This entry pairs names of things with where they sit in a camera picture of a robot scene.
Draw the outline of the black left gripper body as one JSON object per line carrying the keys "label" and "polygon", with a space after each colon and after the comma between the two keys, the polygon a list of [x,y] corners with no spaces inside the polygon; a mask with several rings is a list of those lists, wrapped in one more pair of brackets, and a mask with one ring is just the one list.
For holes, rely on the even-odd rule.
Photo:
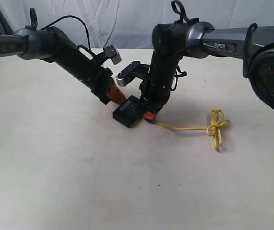
{"label": "black left gripper body", "polygon": [[97,96],[104,105],[111,101],[108,96],[108,92],[112,85],[111,76],[112,72],[109,68],[99,67],[98,72],[95,73],[92,79],[93,88],[91,89],[91,92]]}

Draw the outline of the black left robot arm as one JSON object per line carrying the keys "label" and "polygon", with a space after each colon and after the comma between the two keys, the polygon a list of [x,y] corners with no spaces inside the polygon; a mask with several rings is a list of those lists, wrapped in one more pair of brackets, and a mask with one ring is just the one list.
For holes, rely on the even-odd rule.
{"label": "black left robot arm", "polygon": [[55,62],[87,86],[103,104],[110,101],[122,104],[126,100],[125,95],[114,82],[112,71],[102,67],[108,59],[115,65],[121,62],[117,49],[109,45],[99,54],[92,51],[89,54],[92,59],[81,53],[79,47],[55,26],[44,30],[23,28],[13,35],[0,33],[0,57],[17,55],[24,60]]}

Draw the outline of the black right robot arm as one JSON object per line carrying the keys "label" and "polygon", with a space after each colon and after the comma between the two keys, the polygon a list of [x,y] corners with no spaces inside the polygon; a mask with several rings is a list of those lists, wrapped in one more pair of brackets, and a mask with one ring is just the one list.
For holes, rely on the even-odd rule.
{"label": "black right robot arm", "polygon": [[257,97],[274,110],[274,26],[215,29],[208,22],[158,24],[153,55],[141,87],[144,112],[157,114],[169,100],[183,57],[231,57],[243,61],[243,76]]}

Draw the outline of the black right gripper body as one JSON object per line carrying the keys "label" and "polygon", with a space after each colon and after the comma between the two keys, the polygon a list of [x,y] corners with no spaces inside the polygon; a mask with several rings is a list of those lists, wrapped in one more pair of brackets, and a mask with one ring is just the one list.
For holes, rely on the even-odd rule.
{"label": "black right gripper body", "polygon": [[138,102],[138,109],[140,112],[159,112],[170,98],[173,91],[173,80],[170,84],[161,85],[155,88],[148,80],[143,80],[139,89],[141,96]]}

